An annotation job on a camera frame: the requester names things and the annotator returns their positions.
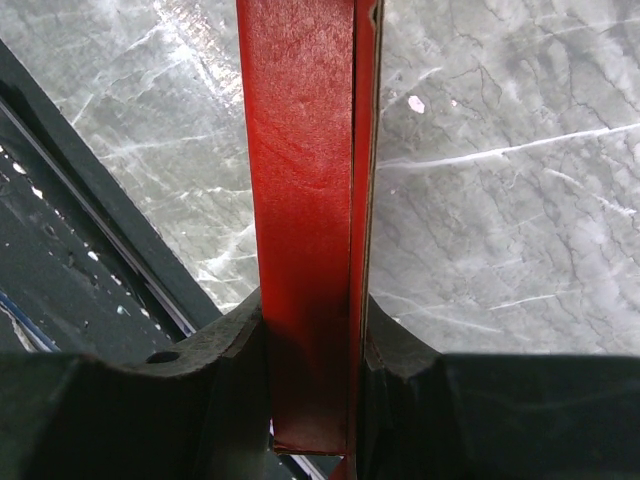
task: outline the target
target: red strap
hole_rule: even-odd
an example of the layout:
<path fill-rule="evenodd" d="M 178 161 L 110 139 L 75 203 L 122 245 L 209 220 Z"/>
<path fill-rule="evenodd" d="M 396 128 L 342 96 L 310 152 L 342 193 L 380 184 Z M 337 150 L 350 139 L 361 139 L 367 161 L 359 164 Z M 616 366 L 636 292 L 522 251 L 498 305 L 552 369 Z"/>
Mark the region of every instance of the red strap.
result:
<path fill-rule="evenodd" d="M 354 117 L 355 6 L 355 0 L 237 2 L 280 451 L 344 454 L 347 437 L 354 438 L 348 432 L 355 432 L 366 298 L 374 88 L 371 62 L 358 50 L 358 68 L 371 71 L 363 80 L 356 76 L 358 88 L 368 85 L 369 100 L 360 101 L 359 93 Z"/>

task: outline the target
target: screw hole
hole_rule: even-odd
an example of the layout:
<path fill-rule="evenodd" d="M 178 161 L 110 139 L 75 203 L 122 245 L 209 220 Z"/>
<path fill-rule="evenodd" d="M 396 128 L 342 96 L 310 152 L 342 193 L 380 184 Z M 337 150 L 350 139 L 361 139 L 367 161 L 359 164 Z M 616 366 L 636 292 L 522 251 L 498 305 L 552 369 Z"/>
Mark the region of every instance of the screw hole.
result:
<path fill-rule="evenodd" d="M 147 363 L 169 363 L 179 358 L 178 352 L 156 352 L 147 358 Z"/>

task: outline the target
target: water droplet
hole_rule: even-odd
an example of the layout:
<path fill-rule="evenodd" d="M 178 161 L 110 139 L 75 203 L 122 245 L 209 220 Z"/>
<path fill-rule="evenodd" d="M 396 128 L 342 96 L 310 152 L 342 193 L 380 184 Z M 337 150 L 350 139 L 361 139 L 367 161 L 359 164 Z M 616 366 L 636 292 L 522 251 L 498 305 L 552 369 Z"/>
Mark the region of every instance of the water droplet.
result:
<path fill-rule="evenodd" d="M 22 165 L 20 165 L 18 162 L 13 162 L 13 169 L 18 172 L 20 175 L 26 175 L 27 171 L 22 168 Z"/>
<path fill-rule="evenodd" d="M 58 238 L 58 236 L 56 235 L 56 231 L 53 229 L 53 227 L 51 225 L 45 225 L 44 226 L 44 233 L 46 233 L 47 235 L 49 235 L 52 238 Z"/>

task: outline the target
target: black plastic part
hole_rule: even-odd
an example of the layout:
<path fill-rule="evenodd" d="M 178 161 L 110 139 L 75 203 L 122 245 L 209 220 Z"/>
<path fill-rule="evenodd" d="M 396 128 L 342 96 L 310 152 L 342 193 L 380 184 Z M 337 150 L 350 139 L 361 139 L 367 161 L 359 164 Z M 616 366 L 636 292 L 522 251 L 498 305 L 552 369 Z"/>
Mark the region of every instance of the black plastic part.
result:
<path fill-rule="evenodd" d="M 263 478 L 270 406 L 258 300 L 172 347 L 173 361 L 122 369 L 0 355 L 0 478 Z"/>
<path fill-rule="evenodd" d="M 640 359 L 441 355 L 372 304 L 359 478 L 640 477 Z"/>
<path fill-rule="evenodd" d="M 220 316 L 131 199 L 67 123 L 33 78 L 0 42 L 0 98 L 48 153 L 58 180 L 93 217 L 109 242 L 165 305 L 195 329 Z"/>
<path fill-rule="evenodd" d="M 0 308 L 13 327 L 35 350 L 116 363 L 184 338 L 20 127 L 0 99 Z"/>

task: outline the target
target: gray marble surface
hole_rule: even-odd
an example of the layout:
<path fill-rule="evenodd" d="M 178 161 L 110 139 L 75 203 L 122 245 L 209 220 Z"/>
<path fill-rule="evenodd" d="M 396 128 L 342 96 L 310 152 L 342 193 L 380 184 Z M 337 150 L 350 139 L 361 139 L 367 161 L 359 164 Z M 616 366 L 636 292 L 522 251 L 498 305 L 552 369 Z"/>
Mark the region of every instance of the gray marble surface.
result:
<path fill-rule="evenodd" d="M 635 3 L 387 1 L 371 289 L 433 347 L 640 353 Z M 237 305 L 258 275 L 235 3 L 0 12 L 0 38 Z"/>

